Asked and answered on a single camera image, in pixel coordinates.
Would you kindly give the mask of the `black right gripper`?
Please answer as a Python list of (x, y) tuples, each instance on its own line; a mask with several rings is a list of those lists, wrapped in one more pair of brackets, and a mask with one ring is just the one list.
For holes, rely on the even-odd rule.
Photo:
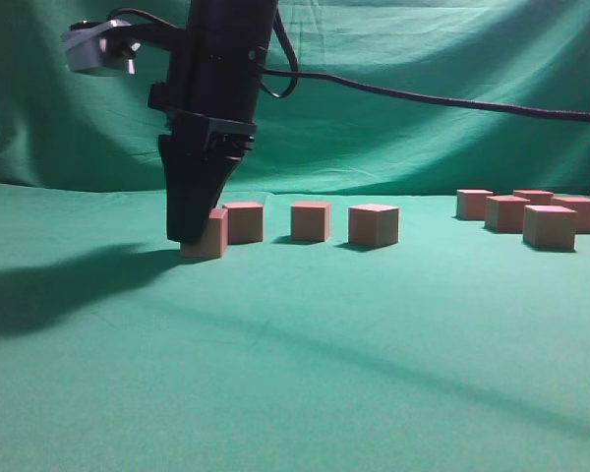
[(169, 53), (148, 105), (167, 117), (157, 139), (166, 186), (166, 234), (196, 244), (235, 168), (253, 147), (274, 1), (194, 1), (183, 28), (152, 24)]

